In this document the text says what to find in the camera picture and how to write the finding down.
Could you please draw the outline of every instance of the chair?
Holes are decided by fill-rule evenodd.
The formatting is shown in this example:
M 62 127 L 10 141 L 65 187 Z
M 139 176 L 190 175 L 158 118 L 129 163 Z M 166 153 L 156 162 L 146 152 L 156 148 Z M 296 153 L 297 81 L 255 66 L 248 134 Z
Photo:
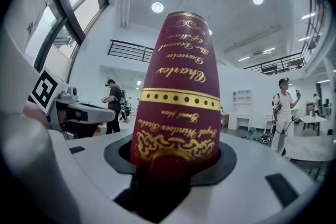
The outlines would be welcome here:
M 316 132 L 313 129 L 304 129 L 299 136 L 316 136 Z

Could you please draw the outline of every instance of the man wearing cap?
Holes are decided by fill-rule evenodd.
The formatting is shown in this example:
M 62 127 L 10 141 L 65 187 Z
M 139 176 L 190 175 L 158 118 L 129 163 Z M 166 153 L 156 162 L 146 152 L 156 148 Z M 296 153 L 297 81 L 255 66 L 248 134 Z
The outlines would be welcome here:
M 292 96 L 287 92 L 288 78 L 279 80 L 280 92 L 273 97 L 273 109 L 276 115 L 276 130 L 274 133 L 271 148 L 274 151 L 278 150 L 280 134 L 285 131 L 286 135 L 294 136 L 294 123 L 292 120 L 291 109 L 297 104 L 300 99 L 300 94 L 297 94 L 297 100 L 293 102 Z M 279 153 L 283 151 L 283 146 L 280 148 Z
M 108 87 L 110 87 L 110 97 L 102 100 L 103 103 L 108 103 L 108 108 L 116 112 L 116 117 L 113 121 L 106 123 L 106 134 L 111 134 L 120 132 L 118 116 L 121 110 L 120 98 L 121 98 L 121 89 L 116 85 L 113 79 L 109 79 L 107 82 Z

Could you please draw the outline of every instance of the gold decorative pattern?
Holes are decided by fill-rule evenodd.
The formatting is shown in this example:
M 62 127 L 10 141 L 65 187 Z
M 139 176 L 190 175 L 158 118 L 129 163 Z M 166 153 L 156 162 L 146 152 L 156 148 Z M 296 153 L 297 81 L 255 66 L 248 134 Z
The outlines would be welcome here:
M 215 142 L 211 139 L 198 142 L 196 139 L 190 139 L 186 143 L 184 139 L 177 137 L 169 137 L 167 140 L 163 134 L 153 136 L 151 133 L 142 130 L 136 133 L 138 142 L 135 145 L 142 159 L 146 161 L 155 160 L 160 155 L 178 155 L 187 161 L 195 158 L 209 157 L 214 149 Z
M 201 17 L 199 17 L 199 16 L 197 16 L 197 15 L 194 15 L 194 14 L 190 14 L 190 13 L 176 13 L 176 14 L 171 14 L 171 15 L 168 15 L 167 18 L 172 18 L 172 17 L 176 17 L 176 16 L 189 16 L 189 17 L 193 17 L 193 18 L 196 18 L 196 19 L 198 19 L 198 20 L 204 22 L 206 25 L 208 25 L 208 24 L 206 23 L 206 21 L 205 21 L 203 18 L 201 18 Z
M 197 29 L 197 30 L 201 31 L 202 35 L 205 35 L 204 31 L 200 27 L 197 27 L 196 23 L 193 22 L 192 20 L 178 20 L 176 22 L 176 24 L 169 26 L 166 29 L 166 31 L 171 30 L 173 27 L 183 27 L 183 26 L 187 26 L 189 28 Z
M 165 88 L 144 88 L 140 101 L 177 104 L 220 111 L 221 101 L 209 94 Z

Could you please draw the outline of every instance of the ceiling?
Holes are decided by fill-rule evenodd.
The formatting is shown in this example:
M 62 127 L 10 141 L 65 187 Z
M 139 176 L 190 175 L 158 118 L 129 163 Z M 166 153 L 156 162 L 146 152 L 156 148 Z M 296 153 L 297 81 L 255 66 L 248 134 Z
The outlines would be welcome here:
M 107 72 L 108 78 L 113 79 L 122 89 L 136 89 L 137 87 L 139 90 L 142 89 L 146 73 L 121 68 L 102 68 L 104 68 L 105 72 Z M 137 85 L 138 80 L 141 80 L 141 84 L 139 86 Z
M 151 4 L 161 2 L 162 13 Z M 309 0 L 130 0 L 129 23 L 160 30 L 167 14 L 185 10 L 201 15 L 213 31 L 216 58 L 227 65 L 247 67 L 300 52 L 298 41 L 307 30 L 302 16 L 309 13 Z M 271 54 L 254 52 L 275 47 Z M 238 61 L 243 57 L 249 59 Z

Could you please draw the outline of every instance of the floor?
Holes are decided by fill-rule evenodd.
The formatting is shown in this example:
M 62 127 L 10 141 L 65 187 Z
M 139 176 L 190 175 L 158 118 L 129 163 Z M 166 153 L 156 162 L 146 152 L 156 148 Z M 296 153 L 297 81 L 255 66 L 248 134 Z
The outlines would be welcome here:
M 135 116 L 131 116 L 128 118 L 128 122 L 124 122 L 124 120 L 119 121 L 119 126 L 120 126 L 120 131 L 130 131 L 130 133 L 132 133 L 133 129 L 134 129 L 134 125 L 135 125 Z M 294 134 L 299 134 L 302 132 L 302 128 L 303 128 L 303 124 L 299 123 L 299 124 L 295 124 L 294 125 Z M 320 125 L 320 135 L 327 135 L 327 122 L 322 122 Z M 105 135 L 106 134 L 106 124 L 104 124 L 101 128 L 101 135 Z M 228 129 L 226 127 L 221 128 L 220 130 L 222 133 L 226 133 L 229 135 L 234 135 L 236 137 L 243 137 L 246 136 L 248 138 L 250 138 L 251 143 L 259 143 L 253 140 L 253 137 L 260 137 L 263 133 L 264 130 L 257 130 L 257 133 L 254 135 L 250 135 L 247 132 L 247 127 L 240 127 L 237 130 L 231 130 Z M 269 130 L 266 131 L 266 134 L 269 135 L 271 137 L 271 141 L 264 145 L 264 146 L 268 146 L 271 147 L 272 144 L 272 139 L 273 139 L 273 134 L 269 133 Z M 309 170 L 304 170 L 305 172 L 307 172 L 307 174 L 309 174 L 309 176 L 312 178 L 312 180 L 315 179 L 316 177 L 316 182 L 322 181 L 324 180 L 325 174 L 328 170 L 327 165 L 322 166 L 322 168 L 320 169 L 319 173 L 317 174 L 317 169 L 313 169 L 311 172 Z

